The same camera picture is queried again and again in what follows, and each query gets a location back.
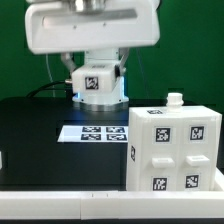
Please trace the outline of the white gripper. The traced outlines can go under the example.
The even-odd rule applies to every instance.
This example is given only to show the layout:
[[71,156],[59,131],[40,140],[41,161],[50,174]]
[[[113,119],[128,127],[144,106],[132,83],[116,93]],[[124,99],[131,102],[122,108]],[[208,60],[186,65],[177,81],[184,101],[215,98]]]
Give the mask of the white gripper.
[[71,52],[120,48],[115,77],[125,74],[129,47],[158,42],[157,9],[160,0],[106,0],[97,13],[80,13],[69,0],[27,0],[26,39],[35,54],[62,53],[61,61],[72,73],[76,68]]

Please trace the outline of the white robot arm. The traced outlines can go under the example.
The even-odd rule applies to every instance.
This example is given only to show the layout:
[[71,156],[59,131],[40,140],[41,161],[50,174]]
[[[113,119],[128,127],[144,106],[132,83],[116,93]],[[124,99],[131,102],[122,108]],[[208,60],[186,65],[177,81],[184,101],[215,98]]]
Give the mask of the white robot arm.
[[161,0],[26,0],[25,31],[34,54],[59,53],[73,101],[91,111],[128,104],[125,62],[132,47],[158,42]]

